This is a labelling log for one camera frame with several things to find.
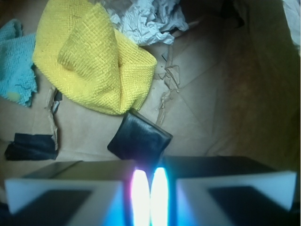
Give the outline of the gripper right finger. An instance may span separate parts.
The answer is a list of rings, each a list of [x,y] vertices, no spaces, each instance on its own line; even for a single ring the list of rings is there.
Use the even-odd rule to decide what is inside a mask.
[[[166,156],[151,188],[154,226],[294,226],[297,174],[242,156]]]

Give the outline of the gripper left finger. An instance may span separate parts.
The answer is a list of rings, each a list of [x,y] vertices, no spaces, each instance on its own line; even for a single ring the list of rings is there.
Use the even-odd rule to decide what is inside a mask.
[[[148,226],[148,186],[133,160],[55,162],[5,181],[7,226]]]

